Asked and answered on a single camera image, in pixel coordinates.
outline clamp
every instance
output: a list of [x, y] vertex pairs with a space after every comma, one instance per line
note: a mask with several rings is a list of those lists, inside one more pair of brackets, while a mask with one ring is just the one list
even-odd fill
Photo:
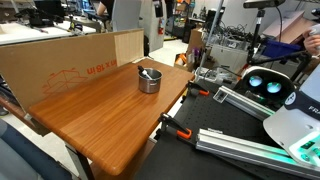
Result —
[[162, 122], [161, 131], [165, 131], [167, 129], [167, 125], [177, 130], [177, 136], [183, 139], [190, 139], [192, 135], [192, 131], [186, 127], [184, 127], [180, 122], [171, 117], [166, 113], [161, 113], [158, 118], [159, 122]]
[[192, 81], [188, 81], [186, 87], [188, 88], [188, 90], [190, 89], [197, 89], [199, 90], [199, 94], [204, 95], [204, 96], [208, 96], [209, 95], [209, 91], [206, 90], [205, 88], [201, 87], [199, 84], [196, 84]]

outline robot face screen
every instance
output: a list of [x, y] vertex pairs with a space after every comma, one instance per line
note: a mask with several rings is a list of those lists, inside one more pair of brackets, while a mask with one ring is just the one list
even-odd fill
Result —
[[267, 90], [269, 93], [277, 93], [281, 90], [281, 84], [277, 82], [269, 82], [267, 84]]
[[262, 83], [262, 78], [259, 76], [251, 76], [249, 79], [249, 83], [253, 87], [257, 87]]

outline metal frame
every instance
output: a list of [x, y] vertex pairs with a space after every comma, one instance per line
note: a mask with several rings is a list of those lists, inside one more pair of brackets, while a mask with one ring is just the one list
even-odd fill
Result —
[[70, 144], [66, 142], [65, 144], [68, 153], [79, 172], [79, 177], [81, 178], [81, 180], [94, 180], [94, 176], [91, 171], [88, 159], [79, 151], [77, 151], [74, 147], [72, 147]]
[[[223, 2], [224, 2], [224, 0], [220, 0], [219, 5], [218, 5], [218, 8], [217, 8], [217, 12], [220, 12], [220, 11], [221, 11]], [[212, 33], [213, 33], [213, 29], [215, 28], [215, 24], [217, 24], [217, 22], [218, 22], [219, 16], [220, 16], [220, 13], [216, 13], [216, 15], [215, 15], [214, 18], [213, 18], [212, 26], [211, 26], [211, 29], [210, 29], [210, 32], [209, 32], [209, 35], [208, 35], [208, 39], [207, 39], [207, 42], [206, 42], [206, 47], [208, 47], [209, 44], [210, 44], [210, 40], [211, 40], [211, 36], [212, 36]], [[206, 61], [206, 58], [207, 58], [207, 56], [206, 56], [205, 54], [204, 54], [204, 55], [202, 56], [202, 58], [201, 58], [201, 62], [200, 62], [200, 66], [199, 66], [199, 71], [198, 71], [198, 73], [196, 72], [195, 82], [198, 82], [198, 81], [199, 81], [199, 73], [201, 72], [201, 68], [203, 67], [204, 62]]]

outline table leg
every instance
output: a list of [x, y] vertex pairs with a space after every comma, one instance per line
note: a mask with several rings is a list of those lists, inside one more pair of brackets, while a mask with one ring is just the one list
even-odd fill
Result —
[[72, 147], [70, 144], [65, 144], [68, 153], [71, 156], [71, 159], [79, 172], [79, 177], [81, 178], [81, 180], [94, 180], [94, 176], [87, 158], [84, 155], [82, 155], [79, 151], [77, 151], [74, 147]]

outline electronic device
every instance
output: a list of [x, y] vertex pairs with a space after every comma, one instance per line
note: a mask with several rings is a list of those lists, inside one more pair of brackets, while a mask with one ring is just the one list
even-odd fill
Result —
[[[219, 18], [218, 18], [216, 26], [220, 25], [222, 15], [223, 15], [225, 9], [226, 9], [225, 7], [221, 7]], [[209, 31], [211, 29], [211, 26], [212, 26], [212, 23], [213, 23], [213, 20], [214, 20], [216, 13], [217, 13], [216, 9], [208, 10], [208, 14], [207, 14], [206, 21], [205, 21], [205, 28], [208, 29]]]
[[320, 170], [320, 66], [291, 93], [264, 129], [299, 164]]
[[162, 1], [160, 0], [152, 0], [154, 5], [154, 10], [156, 13], [156, 17], [163, 17], [163, 8], [162, 8]]
[[269, 8], [277, 7], [283, 4], [286, 0], [247, 0], [243, 3], [244, 8]]
[[34, 0], [38, 10], [44, 11], [47, 15], [42, 15], [42, 19], [49, 19], [52, 15], [63, 18], [65, 16], [64, 9], [60, 0]]
[[320, 24], [311, 26], [310, 29], [311, 29], [309, 33], [310, 36], [320, 34]]
[[53, 26], [53, 22], [62, 23], [64, 18], [49, 14], [43, 10], [26, 8], [14, 15], [16, 18], [27, 17], [29, 25], [32, 27]]

